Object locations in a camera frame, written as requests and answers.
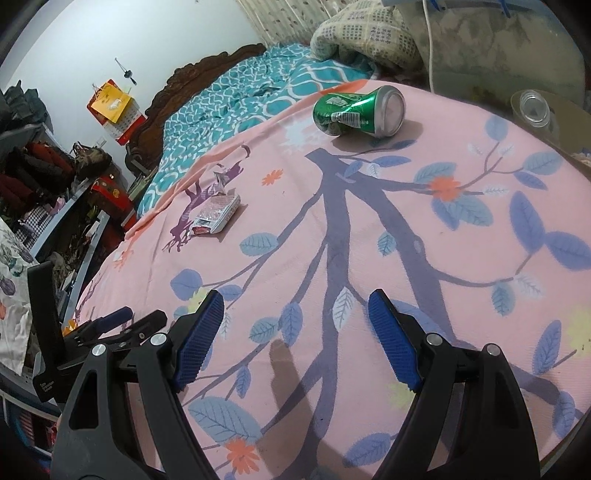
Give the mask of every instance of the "carved wooden headboard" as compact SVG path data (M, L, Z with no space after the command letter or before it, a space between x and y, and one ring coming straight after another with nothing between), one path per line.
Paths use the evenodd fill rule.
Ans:
M135 175L145 174L156 168L162 157L164 123L168 117L236 63L256 57L264 51L265 46L260 43L245 45L231 55L222 52L176 69L166 87L156 94L152 105L146 110L148 120L131 135L125 157L127 168Z

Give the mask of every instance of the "crushed soda can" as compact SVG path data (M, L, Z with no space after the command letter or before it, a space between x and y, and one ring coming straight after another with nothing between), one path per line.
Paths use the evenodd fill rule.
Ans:
M328 135L358 129L375 138L392 137L402 126L406 103L400 90L383 85L371 93L327 93L314 105L314 123Z

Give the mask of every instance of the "blue gripper pad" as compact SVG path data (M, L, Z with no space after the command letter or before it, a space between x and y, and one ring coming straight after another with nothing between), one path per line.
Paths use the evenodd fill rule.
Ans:
M177 368L172 382L178 391L183 390L197 378L207 352L222 324L224 315L223 297L217 291L213 292L212 300L207 305L202 305L202 307L204 309L199 320L195 322L183 346L177 352Z
M396 378L416 393L421 385L417 353L377 291L369 296L368 313Z
M110 332L112 329L123 325L134 317L134 312L129 307L123 307L113 313L96 319L96 333L102 335Z

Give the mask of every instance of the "can lid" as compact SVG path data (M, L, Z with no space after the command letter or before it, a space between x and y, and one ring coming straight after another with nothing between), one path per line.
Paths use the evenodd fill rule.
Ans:
M392 137L402 126L406 114L402 92L396 87L385 85L378 93L376 104L379 105L375 112L376 136Z

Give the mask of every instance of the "hanging ornament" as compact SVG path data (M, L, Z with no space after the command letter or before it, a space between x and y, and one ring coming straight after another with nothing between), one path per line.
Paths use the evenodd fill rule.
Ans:
M127 70L123 65L121 65L119 60L117 60L117 57L115 57L115 61L117 62L117 65L119 65L119 67L121 67L121 70L123 70L124 77L131 80L134 85L137 85L138 83L132 77L133 73L131 72L131 70Z

